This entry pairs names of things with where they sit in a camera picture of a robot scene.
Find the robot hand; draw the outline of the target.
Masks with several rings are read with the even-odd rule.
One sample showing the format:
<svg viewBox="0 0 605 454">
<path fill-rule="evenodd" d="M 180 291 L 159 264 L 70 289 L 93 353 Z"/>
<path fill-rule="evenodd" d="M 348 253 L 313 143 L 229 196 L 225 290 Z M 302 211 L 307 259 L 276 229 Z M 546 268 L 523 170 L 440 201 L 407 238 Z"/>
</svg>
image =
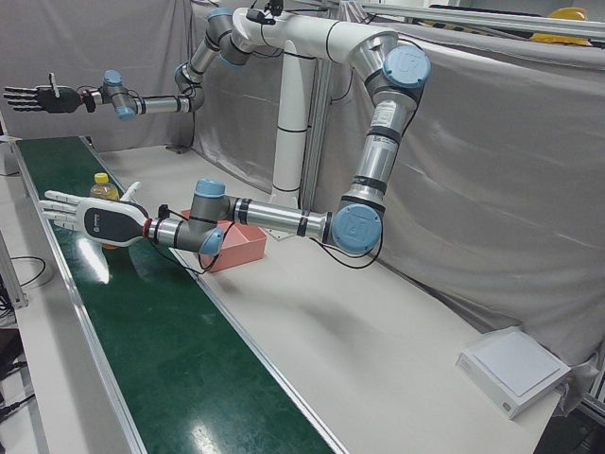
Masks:
<svg viewBox="0 0 605 454">
<path fill-rule="evenodd" d="M 48 190 L 38 205 L 45 218 L 87 238 L 116 247 L 128 247 L 146 236 L 151 222 L 147 211 L 132 198 L 141 186 L 133 183 L 118 201 L 79 197 Z"/>
<path fill-rule="evenodd" d="M 84 104 L 75 89 L 59 85 L 53 72 L 48 74 L 49 83 L 34 88 L 6 87 L 3 98 L 16 112 L 48 112 L 70 114 Z"/>
</svg>

